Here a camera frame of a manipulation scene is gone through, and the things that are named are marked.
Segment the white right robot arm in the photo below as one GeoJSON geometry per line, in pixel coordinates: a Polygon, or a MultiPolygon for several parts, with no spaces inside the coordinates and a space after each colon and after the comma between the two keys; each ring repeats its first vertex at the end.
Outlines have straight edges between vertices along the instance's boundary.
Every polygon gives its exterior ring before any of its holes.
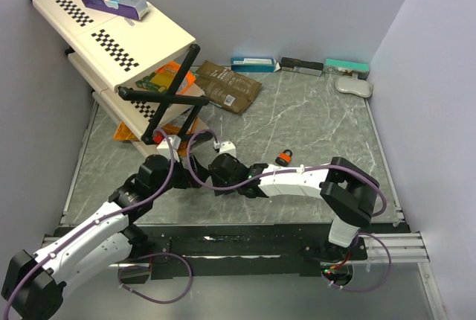
{"type": "Polygon", "coordinates": [[[370,225],[379,183],[342,157],[315,167],[283,167],[253,164],[246,167],[234,156],[224,153],[208,167],[216,193],[237,193],[248,198],[307,196],[322,199],[335,214],[325,251],[342,259],[351,249],[359,231],[370,225]]]}

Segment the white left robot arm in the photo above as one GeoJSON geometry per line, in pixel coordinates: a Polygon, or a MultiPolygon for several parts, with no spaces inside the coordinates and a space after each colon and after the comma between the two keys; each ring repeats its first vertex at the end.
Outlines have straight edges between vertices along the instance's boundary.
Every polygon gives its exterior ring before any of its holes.
{"type": "Polygon", "coordinates": [[[21,250],[10,259],[4,319],[11,310],[21,319],[50,319],[83,281],[119,260],[142,260],[147,236],[135,221],[169,189],[200,188],[209,175],[195,158],[184,167],[181,159],[147,157],[88,219],[33,254],[21,250]]]}

